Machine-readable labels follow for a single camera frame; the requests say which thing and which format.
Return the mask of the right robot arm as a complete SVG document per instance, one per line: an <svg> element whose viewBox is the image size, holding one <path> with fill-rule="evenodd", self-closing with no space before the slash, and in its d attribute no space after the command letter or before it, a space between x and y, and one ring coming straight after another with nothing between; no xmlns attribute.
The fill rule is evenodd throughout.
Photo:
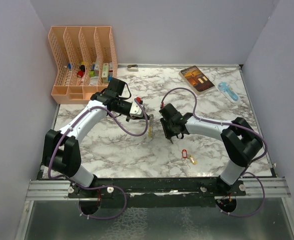
<svg viewBox="0 0 294 240"><path fill-rule="evenodd" d="M216 184L217 191L223 196L234 191L234 183L263 147L261 136L241 117L233 121L218 122L209 118L199 118L190 112L182 115L170 103L162 106L159 112L168 140L172 137L182 139L185 135L201 135L223 142L229 161Z"/></svg>

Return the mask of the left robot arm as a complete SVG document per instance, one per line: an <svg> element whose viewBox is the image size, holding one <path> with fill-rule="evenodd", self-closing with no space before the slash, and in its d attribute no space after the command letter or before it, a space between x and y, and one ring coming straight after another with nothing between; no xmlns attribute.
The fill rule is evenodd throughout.
<svg viewBox="0 0 294 240"><path fill-rule="evenodd" d="M85 108L69 124L46 133L42 164L48 168L50 179L53 179L51 171L56 171L61 177L79 184L84 196L89 198L96 194L96 176L82 166L80 143L84 137L105 117L116 120L114 113L126 116L127 120L149 122L149 115L145 113L140 98L129 102L122 96L127 87L126 82L111 78L108 86L94 93Z"/></svg>

